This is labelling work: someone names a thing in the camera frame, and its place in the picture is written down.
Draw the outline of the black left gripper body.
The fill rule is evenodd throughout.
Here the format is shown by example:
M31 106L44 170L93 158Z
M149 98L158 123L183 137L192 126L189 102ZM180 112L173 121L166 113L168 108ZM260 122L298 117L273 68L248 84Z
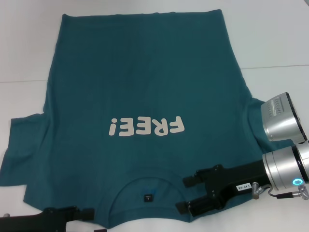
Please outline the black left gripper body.
M6 216L0 218L2 232L64 232L66 224L75 219L76 206L46 208L41 213L29 216Z

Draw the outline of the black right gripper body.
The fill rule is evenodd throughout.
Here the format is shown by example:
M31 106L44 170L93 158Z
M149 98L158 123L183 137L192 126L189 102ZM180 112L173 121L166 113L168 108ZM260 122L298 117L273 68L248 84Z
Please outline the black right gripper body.
M233 197L251 193L251 189L239 190L238 186L253 182L260 185L267 183L267 175L262 161L255 161L233 168L224 167L217 177L208 179L203 183L208 197L204 213L215 209L221 210Z

